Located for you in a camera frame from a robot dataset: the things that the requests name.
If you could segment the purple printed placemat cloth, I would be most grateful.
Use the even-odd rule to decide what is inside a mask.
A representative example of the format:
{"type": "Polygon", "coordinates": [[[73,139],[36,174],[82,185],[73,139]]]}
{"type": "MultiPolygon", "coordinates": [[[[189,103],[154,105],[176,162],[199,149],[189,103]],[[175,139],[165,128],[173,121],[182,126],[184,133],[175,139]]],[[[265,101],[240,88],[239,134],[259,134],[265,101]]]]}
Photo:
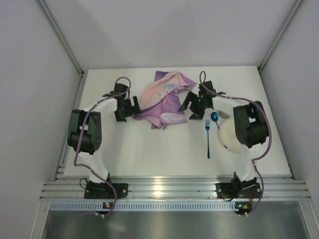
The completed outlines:
{"type": "Polygon", "coordinates": [[[141,112],[135,120],[147,120],[152,129],[166,129],[176,124],[187,123],[181,107],[179,93],[191,91],[196,83],[179,71],[156,71],[155,81],[149,84],[139,98],[141,112]]]}

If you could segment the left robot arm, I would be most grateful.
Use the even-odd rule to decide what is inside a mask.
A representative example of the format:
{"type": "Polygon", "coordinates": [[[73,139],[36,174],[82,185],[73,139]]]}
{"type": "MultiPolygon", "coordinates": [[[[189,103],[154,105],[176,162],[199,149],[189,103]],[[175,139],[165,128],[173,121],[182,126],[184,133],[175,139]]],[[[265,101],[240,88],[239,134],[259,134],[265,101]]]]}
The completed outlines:
{"type": "Polygon", "coordinates": [[[113,91],[93,105],[71,112],[67,143],[75,151],[73,165],[86,168],[93,183],[110,183],[110,173],[100,151],[102,118],[114,114],[117,122],[126,122],[128,117],[140,113],[137,97],[130,98],[130,88],[130,85],[115,83],[113,91]]]}

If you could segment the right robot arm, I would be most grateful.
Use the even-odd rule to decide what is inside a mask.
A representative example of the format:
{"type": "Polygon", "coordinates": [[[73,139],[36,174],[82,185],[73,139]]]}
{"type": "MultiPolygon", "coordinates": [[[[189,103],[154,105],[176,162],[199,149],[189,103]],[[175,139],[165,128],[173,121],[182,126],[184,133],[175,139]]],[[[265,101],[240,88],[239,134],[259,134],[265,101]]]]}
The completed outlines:
{"type": "Polygon", "coordinates": [[[272,131],[265,110],[260,101],[243,97],[232,97],[225,92],[216,92],[212,82],[201,82],[197,94],[188,92],[178,109],[190,108],[191,120],[203,119],[206,109],[222,111],[234,122],[236,141],[241,149],[234,176],[240,182],[255,179],[256,162],[267,155],[272,143],[272,131]]]}

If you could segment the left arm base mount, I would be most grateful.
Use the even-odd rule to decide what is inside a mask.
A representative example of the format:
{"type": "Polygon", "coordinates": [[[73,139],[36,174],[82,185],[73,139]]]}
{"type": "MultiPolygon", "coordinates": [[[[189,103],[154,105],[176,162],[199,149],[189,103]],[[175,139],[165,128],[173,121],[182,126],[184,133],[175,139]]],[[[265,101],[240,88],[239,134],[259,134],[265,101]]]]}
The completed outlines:
{"type": "Polygon", "coordinates": [[[115,192],[117,199],[124,199],[128,195],[127,183],[111,183],[114,190],[106,183],[94,183],[86,178],[81,178],[79,185],[85,190],[85,199],[115,199],[115,192]]]}

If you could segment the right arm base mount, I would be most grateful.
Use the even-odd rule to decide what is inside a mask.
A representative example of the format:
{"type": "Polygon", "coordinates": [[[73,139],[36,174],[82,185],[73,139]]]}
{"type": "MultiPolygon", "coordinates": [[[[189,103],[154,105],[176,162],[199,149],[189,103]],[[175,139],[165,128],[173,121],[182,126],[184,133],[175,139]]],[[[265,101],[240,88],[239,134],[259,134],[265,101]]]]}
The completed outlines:
{"type": "Polygon", "coordinates": [[[237,189],[231,183],[217,183],[216,184],[217,198],[224,201],[231,201],[233,199],[257,199],[261,196],[261,187],[256,183],[248,188],[237,189]]]}

